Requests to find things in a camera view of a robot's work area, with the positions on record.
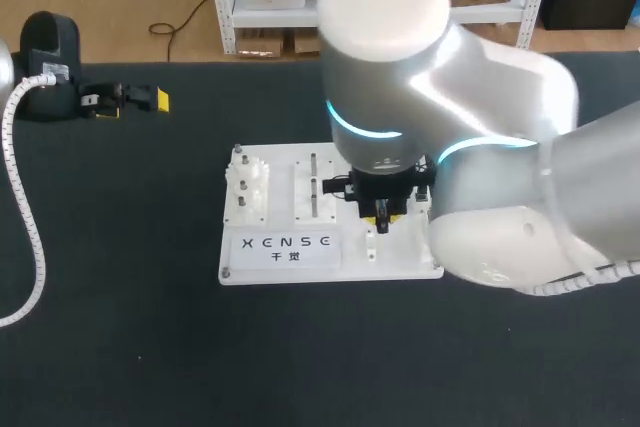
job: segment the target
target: metal bolt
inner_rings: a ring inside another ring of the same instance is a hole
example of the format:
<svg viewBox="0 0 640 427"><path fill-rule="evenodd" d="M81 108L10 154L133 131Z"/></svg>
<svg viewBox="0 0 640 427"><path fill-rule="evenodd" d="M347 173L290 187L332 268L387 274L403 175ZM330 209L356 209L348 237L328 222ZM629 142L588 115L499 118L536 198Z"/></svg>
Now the metal bolt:
<svg viewBox="0 0 640 427"><path fill-rule="evenodd" d="M318 196L311 196L311 216L316 219L318 217Z"/></svg>
<svg viewBox="0 0 640 427"><path fill-rule="evenodd" d="M316 154L311 154L311 177L315 177L318 175L318 161L316 159Z"/></svg>

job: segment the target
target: black mat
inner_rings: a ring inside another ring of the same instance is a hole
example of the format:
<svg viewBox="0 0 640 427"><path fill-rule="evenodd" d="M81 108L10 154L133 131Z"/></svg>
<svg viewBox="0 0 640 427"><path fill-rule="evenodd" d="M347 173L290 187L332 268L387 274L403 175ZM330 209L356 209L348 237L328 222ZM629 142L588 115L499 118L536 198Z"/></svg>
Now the black mat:
<svg viewBox="0 0 640 427"><path fill-rule="evenodd" d="M640 99L638 53L559 58L583 120ZM640 280L218 284L229 149L329 141L316 63L87 70L160 83L172 113L17 126L48 278L0 330L0 425L640 425ZM0 177L4 315L33 267Z"/></svg>

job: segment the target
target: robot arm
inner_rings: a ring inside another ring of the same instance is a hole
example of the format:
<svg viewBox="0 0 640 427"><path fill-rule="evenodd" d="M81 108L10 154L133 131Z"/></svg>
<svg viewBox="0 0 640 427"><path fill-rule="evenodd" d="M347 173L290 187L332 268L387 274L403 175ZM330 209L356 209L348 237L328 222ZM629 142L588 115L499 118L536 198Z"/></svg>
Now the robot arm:
<svg viewBox="0 0 640 427"><path fill-rule="evenodd" d="M524 145L573 130L577 87L549 57L483 40L450 0L318 0L334 141L372 174L461 141Z"/></svg>
<svg viewBox="0 0 640 427"><path fill-rule="evenodd" d="M640 105L575 130L568 70L464 30L449 0L318 0L318 13L333 139L379 232L380 215L402 214L398 183L420 187L408 173L426 154L439 164L425 181L431 250L460 277L592 284L640 259Z"/></svg>

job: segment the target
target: white shelf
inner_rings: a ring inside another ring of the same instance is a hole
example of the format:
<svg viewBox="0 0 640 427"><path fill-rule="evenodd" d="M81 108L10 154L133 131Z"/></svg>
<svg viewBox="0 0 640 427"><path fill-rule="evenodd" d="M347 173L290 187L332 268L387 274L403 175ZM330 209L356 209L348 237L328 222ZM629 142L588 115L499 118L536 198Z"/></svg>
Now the white shelf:
<svg viewBox="0 0 640 427"><path fill-rule="evenodd" d="M291 10L247 10L242 0L231 0L232 21L235 28L284 28L317 27L316 0L307 0L302 9ZM520 22L525 0L510 0L503 4L472 5L455 7L453 18L461 24L505 24Z"/></svg>
<svg viewBox="0 0 640 427"><path fill-rule="evenodd" d="M453 18L461 24L505 24L519 22L517 47L529 47L542 0L510 0L503 4L456 7ZM242 0L215 0L225 53L235 54L235 29L317 27L316 0L302 9L247 10Z"/></svg>

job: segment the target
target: label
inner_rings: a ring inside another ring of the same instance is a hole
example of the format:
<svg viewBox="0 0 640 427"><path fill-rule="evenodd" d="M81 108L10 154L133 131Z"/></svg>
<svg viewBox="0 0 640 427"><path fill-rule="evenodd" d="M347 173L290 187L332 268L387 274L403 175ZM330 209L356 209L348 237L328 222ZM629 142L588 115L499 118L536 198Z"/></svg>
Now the label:
<svg viewBox="0 0 640 427"><path fill-rule="evenodd" d="M337 269L341 246L335 231L237 233L231 270Z"/></svg>
<svg viewBox="0 0 640 427"><path fill-rule="evenodd" d="M42 64L43 74L64 75L64 78L69 80L69 67L63 64L50 64L44 62Z"/></svg>

